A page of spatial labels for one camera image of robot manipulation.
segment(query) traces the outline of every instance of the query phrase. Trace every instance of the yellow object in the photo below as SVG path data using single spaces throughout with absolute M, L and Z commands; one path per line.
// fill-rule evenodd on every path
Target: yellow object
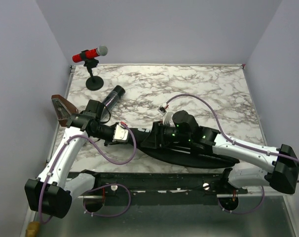
M 28 224 L 26 229 L 26 237 L 36 237 L 40 229 L 40 222 L 33 221 Z

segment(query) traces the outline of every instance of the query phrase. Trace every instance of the red wire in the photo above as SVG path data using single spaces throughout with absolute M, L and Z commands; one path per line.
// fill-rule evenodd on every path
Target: red wire
M 235 201 L 236 198 L 236 189 L 233 190 L 233 201 Z
M 106 191 L 105 188 L 102 188 L 102 203 L 104 203 L 106 200 Z

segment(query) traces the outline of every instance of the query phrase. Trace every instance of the gray floor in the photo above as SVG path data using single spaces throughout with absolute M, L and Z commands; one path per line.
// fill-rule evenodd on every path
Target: gray floor
M 244 197 L 238 211 L 249 210 L 259 197 Z M 116 213 L 122 207 L 105 207 Z M 64 219 L 53 218 L 41 227 L 40 237 L 294 237 L 282 197 L 267 197 L 264 205 L 248 215 L 224 213 L 218 206 L 132 206 L 116 218 L 83 214 L 76 199 Z

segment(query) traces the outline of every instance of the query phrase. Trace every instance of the black bracket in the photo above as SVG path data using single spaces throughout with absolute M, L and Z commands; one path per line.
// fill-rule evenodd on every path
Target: black bracket
M 78 127 L 85 131 L 91 120 L 100 121 L 105 105 L 96 100 L 89 100 L 86 109 L 80 114 L 72 114 L 67 120 L 66 127 Z
M 42 186 L 43 182 L 32 179 L 29 179 L 25 184 L 25 192 L 32 211 L 38 211 Z M 70 192 L 53 184 L 46 185 L 42 200 L 42 213 L 63 218 L 68 213 L 71 204 Z
M 160 121 L 153 122 L 151 131 L 147 138 L 141 143 L 141 147 L 152 149 L 165 147 L 164 129 L 166 127 L 168 127 L 168 125 L 163 125 Z
M 288 155 L 297 158 L 292 147 L 282 144 L 280 154 Z M 284 194 L 294 194 L 299 176 L 299 163 L 293 160 L 278 157 L 277 162 L 274 163 L 274 170 L 272 174 L 267 174 L 265 179 L 270 186 Z

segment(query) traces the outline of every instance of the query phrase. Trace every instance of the screw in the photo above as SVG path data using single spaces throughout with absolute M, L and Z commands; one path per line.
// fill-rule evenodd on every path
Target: screw
M 202 185 L 202 187 L 203 187 L 203 189 L 206 190 L 206 191 L 210 189 L 210 185 L 209 185 L 208 183 L 204 183 L 204 184 Z
M 116 191 L 118 189 L 118 186 L 117 185 L 111 185 L 111 190 L 112 191 Z

